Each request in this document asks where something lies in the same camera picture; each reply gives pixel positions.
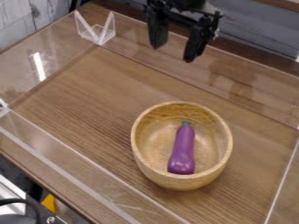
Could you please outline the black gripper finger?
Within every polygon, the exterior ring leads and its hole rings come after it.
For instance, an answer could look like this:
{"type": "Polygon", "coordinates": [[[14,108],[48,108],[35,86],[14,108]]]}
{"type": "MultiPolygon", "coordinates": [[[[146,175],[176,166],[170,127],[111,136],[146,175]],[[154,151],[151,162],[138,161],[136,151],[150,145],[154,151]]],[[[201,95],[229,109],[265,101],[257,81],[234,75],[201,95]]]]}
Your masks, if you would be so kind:
{"type": "Polygon", "coordinates": [[[202,26],[195,25],[191,28],[190,37],[183,53],[183,60],[187,63],[194,62],[197,57],[202,55],[209,41],[210,31],[202,26]]]}
{"type": "Polygon", "coordinates": [[[158,9],[147,9],[147,28],[150,44],[154,49],[158,49],[168,40],[168,17],[158,9]]]}

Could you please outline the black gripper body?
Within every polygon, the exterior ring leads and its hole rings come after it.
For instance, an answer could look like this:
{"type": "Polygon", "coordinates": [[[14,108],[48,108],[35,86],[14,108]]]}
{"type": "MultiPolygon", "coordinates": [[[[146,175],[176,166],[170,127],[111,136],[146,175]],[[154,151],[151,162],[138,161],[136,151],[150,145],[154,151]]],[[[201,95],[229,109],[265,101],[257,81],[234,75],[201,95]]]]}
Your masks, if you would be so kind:
{"type": "Polygon", "coordinates": [[[146,12],[148,8],[158,9],[167,15],[168,21],[172,20],[186,26],[198,23],[198,20],[189,17],[187,13],[202,14],[210,20],[211,34],[217,34],[223,12],[210,3],[210,0],[146,0],[146,3],[146,12]]]}

